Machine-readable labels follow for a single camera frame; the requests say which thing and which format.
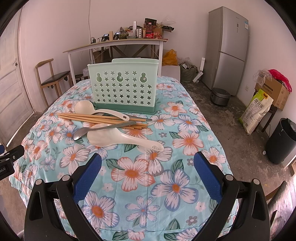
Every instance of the orange plastic bag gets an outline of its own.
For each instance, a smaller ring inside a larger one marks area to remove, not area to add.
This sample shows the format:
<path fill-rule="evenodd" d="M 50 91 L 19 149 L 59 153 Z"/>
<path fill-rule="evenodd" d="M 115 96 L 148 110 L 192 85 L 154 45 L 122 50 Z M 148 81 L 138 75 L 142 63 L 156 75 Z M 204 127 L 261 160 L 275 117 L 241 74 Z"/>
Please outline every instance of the orange plastic bag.
<path fill-rule="evenodd" d="M 177 54 L 173 49 L 164 55 L 162 65 L 178 65 Z"/>

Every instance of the wooden chair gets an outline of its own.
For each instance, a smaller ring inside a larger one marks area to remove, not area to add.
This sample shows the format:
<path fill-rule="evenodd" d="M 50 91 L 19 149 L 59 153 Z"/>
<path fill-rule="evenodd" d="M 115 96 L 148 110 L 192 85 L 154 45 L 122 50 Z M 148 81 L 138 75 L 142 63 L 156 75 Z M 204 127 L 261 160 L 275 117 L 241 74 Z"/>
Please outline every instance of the wooden chair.
<path fill-rule="evenodd" d="M 36 73 L 37 73 L 37 78 L 38 78 L 38 81 L 39 81 L 39 87 L 41 89 L 41 93 L 43 95 L 43 98 L 45 100 L 45 103 L 47 105 L 47 107 L 49 107 L 48 105 L 48 102 L 46 100 L 46 97 L 45 97 L 45 94 L 44 94 L 44 88 L 46 87 L 54 87 L 55 88 L 55 91 L 57 93 L 57 96 L 58 98 L 61 97 L 62 95 L 62 91 L 61 91 L 61 88 L 59 86 L 59 82 L 63 79 L 65 79 L 66 81 L 68 81 L 68 77 L 69 77 L 69 83 L 70 83 L 70 87 L 73 86 L 73 82 L 72 82 L 72 78 L 71 78 L 71 74 L 70 74 L 70 71 L 65 71 L 65 72 L 62 72 L 62 73 L 59 73 L 59 74 L 54 74 L 54 71 L 52 69 L 52 61 L 54 59 L 51 58 L 51 59 L 48 59 L 48 60 L 44 60 L 44 61 L 41 61 L 39 62 L 35 68 L 36 68 Z M 50 73 L 52 74 L 52 76 L 50 78 L 48 78 L 47 80 L 45 80 L 44 82 L 41 83 L 41 80 L 40 80 L 40 76 L 39 76 L 39 72 L 38 72 L 38 68 L 45 65 L 46 63 L 49 63 L 49 67 L 50 67 Z"/>

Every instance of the silver refrigerator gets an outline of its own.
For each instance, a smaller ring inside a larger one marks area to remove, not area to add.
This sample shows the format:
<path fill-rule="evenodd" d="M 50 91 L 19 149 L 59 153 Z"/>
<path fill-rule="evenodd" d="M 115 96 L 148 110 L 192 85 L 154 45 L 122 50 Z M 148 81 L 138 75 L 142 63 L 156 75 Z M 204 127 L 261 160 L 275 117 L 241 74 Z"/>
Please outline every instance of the silver refrigerator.
<path fill-rule="evenodd" d="M 207 49 L 202 81 L 236 95 L 247 54 L 249 22 L 220 7 L 209 12 Z"/>

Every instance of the white door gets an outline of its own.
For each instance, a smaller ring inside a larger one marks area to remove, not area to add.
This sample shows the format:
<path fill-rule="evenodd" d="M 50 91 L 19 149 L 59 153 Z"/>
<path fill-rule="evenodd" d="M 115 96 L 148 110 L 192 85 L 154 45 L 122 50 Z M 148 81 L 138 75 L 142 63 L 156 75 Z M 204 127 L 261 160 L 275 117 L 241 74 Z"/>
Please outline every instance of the white door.
<path fill-rule="evenodd" d="M 5 146 L 33 113 L 18 60 L 20 12 L 16 13 L 0 37 L 0 140 Z"/>

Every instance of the plastic bottle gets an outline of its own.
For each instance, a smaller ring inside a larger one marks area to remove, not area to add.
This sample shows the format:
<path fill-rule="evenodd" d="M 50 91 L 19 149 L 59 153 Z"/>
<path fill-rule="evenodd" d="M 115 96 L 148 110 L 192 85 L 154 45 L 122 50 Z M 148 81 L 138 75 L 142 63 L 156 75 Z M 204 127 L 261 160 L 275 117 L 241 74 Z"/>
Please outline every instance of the plastic bottle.
<path fill-rule="evenodd" d="M 153 39 L 153 26 L 151 23 L 148 23 L 146 26 L 146 34 L 145 34 L 146 39 Z"/>

